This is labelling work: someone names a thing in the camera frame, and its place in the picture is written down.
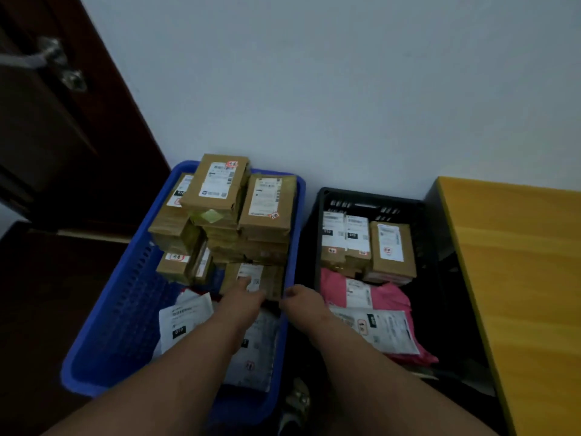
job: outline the person's left arm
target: person's left arm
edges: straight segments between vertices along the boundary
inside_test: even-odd
[[[197,434],[264,300],[262,292],[246,292],[248,282],[239,280],[214,315],[162,357],[45,434]]]

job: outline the dark floor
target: dark floor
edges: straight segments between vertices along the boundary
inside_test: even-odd
[[[61,364],[127,246],[28,227],[0,241],[0,434],[38,435],[88,401]]]

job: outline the hand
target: hand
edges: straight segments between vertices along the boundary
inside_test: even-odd
[[[311,341],[322,324],[335,318],[325,306],[323,297],[312,289],[297,284],[288,288],[285,294],[287,297],[279,301],[279,307],[295,328],[306,334]]]
[[[212,315],[215,322],[227,324],[234,329],[235,351],[240,348],[244,333],[256,321],[260,305],[265,299],[263,291],[247,292],[246,287],[251,282],[250,277],[236,280],[234,286],[224,294],[216,312]]]

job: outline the pink package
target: pink package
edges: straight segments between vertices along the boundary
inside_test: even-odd
[[[347,294],[347,285],[352,287],[349,294]],[[386,355],[401,364],[428,367],[430,364],[438,362],[435,356],[418,343],[414,334],[414,322],[411,318],[410,300],[396,285],[386,283],[381,286],[371,286],[322,268],[321,295],[325,300],[325,304],[340,308],[403,310],[410,329],[411,338],[418,348],[419,355],[403,355],[400,353],[387,353]]]

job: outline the person's left hand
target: person's left hand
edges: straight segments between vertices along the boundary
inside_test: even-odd
[[[263,291],[247,292],[250,277],[236,280],[236,283],[224,294],[212,319],[234,328],[235,353],[239,348],[246,330],[252,325],[260,311],[260,305],[265,299]]]

